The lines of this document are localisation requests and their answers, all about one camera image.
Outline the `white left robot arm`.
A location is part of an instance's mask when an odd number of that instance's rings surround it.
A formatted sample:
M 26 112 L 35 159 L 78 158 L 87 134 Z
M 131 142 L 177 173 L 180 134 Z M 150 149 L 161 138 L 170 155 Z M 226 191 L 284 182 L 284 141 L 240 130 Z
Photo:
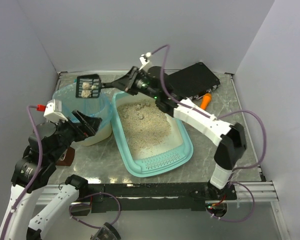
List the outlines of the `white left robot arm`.
M 45 231 L 53 224 L 56 215 L 76 200 L 88 187 L 86 179 L 70 176 L 65 189 L 50 206 L 33 217 L 36 203 L 49 178 L 56 170 L 56 163 L 73 142 L 94 136 L 102 119 L 72 112 L 79 120 L 73 123 L 63 114 L 53 114 L 48 122 L 33 124 L 22 159 L 14 168 L 10 197 L 0 226 L 0 240 L 42 240 Z

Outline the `black litter scoop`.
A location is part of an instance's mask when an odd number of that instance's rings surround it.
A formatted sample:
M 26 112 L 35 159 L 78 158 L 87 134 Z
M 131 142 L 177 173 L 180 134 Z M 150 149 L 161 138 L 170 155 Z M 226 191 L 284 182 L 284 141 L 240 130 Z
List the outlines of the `black litter scoop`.
M 80 75 L 75 82 L 75 97 L 78 99 L 97 99 L 102 89 L 120 89 L 122 85 L 118 81 L 102 82 L 98 74 Z

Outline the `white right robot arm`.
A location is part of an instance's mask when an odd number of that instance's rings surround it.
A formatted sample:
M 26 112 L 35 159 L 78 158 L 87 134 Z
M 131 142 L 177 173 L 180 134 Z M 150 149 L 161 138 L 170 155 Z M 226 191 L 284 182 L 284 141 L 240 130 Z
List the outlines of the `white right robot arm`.
M 208 183 L 215 191 L 222 192 L 224 190 L 235 170 L 237 161 L 247 149 L 244 127 L 241 124 L 222 121 L 198 107 L 191 99 L 177 95 L 169 83 L 169 75 L 159 66 L 152 66 L 148 70 L 134 66 L 126 75 L 112 82 L 103 83 L 101 87 L 118 89 L 119 95 L 122 97 L 142 94 L 151 98 L 155 100 L 156 108 L 164 114 L 165 118 L 175 119 L 178 126 L 182 122 L 187 123 L 210 139 L 217 149 L 214 155 L 215 168 Z M 170 154 L 193 151 L 192 146 L 174 147 L 163 153 L 147 157 L 145 163 L 138 165 L 133 160 L 116 109 L 113 111 L 111 123 L 123 163 L 128 172 L 136 177 L 151 177 L 173 170 L 181 166 L 188 157 L 186 154 L 180 154 L 176 161 L 169 163 Z

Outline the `teal litter box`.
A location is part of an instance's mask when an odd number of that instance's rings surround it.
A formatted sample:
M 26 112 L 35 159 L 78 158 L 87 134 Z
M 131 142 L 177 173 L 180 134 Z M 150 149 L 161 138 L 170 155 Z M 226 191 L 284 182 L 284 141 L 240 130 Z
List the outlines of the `teal litter box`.
M 161 112 L 153 98 L 117 92 L 111 100 L 112 132 L 127 171 L 148 178 L 187 163 L 194 147 L 183 123 Z

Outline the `litter waste clumps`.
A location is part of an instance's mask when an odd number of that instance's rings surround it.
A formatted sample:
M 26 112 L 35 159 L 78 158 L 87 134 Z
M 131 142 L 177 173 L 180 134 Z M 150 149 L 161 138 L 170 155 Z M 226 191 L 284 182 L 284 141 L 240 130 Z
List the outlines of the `litter waste clumps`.
M 97 88 L 96 85 L 90 84 L 89 82 L 84 82 L 82 84 L 81 97 L 82 98 L 91 98 L 93 95 L 93 90 Z

